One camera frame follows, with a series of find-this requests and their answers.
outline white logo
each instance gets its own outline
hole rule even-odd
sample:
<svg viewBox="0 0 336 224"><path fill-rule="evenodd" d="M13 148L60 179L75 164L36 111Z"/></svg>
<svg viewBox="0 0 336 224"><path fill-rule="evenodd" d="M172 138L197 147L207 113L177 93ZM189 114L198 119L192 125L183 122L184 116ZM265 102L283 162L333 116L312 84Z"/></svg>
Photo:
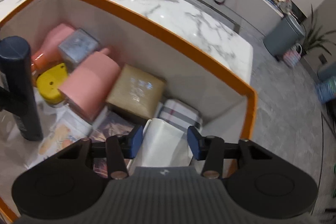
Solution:
<svg viewBox="0 0 336 224"><path fill-rule="evenodd" d="M160 174L161 174L161 175L164 175L164 176L165 176L166 174L168 174L168 173L169 173L169 171L168 171L167 169L165 169L165 170L163 170L163 171L160 172Z"/></svg>

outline metal screw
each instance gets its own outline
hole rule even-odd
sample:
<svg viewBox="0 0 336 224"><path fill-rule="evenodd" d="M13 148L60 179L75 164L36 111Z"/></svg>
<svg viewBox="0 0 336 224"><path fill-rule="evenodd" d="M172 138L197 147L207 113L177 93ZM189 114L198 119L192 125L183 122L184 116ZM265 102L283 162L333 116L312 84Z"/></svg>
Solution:
<svg viewBox="0 0 336 224"><path fill-rule="evenodd" d="M206 177L207 179L218 179L219 178L219 173L213 170L204 171L202 175Z"/></svg>
<svg viewBox="0 0 336 224"><path fill-rule="evenodd" d="M124 179L127 177L127 173L125 173L124 171L114 171L110 174L111 178L113 179Z"/></svg>

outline black cylinder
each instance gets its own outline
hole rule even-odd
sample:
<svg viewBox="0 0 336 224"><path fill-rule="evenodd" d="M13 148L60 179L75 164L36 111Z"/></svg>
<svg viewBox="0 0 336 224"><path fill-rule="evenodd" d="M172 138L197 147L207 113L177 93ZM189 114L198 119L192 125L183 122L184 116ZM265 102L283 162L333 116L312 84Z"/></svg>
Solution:
<svg viewBox="0 0 336 224"><path fill-rule="evenodd" d="M29 141L43 139L37 113L31 73L31 51L22 37L6 37L0 42L0 70L4 88L24 104L11 106L22 136Z"/></svg>

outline potted plant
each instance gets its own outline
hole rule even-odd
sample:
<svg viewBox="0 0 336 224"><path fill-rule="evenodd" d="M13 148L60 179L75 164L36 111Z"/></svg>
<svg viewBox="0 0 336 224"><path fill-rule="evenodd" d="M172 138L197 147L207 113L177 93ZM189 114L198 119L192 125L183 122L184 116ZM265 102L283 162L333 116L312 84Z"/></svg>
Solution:
<svg viewBox="0 0 336 224"><path fill-rule="evenodd" d="M324 46L326 43L330 43L336 46L335 42L330 41L326 36L335 33L336 30L331 30L328 32L321 33L322 26L317 27L317 12L314 15L313 6L311 6L311 22L308 32L306 31L305 38L302 43L302 54L304 56L308 51L313 48L322 48L328 54L331 55L331 52Z"/></svg>

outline wall socket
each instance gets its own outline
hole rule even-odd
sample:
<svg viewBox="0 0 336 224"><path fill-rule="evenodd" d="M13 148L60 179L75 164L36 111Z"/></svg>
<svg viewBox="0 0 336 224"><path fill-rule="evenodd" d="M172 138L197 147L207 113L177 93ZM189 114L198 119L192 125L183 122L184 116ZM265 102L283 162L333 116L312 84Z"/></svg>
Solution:
<svg viewBox="0 0 336 224"><path fill-rule="evenodd" d="M327 60L326 60L326 58L323 54L319 55L319 60L321 61L322 65L324 65L327 62Z"/></svg>

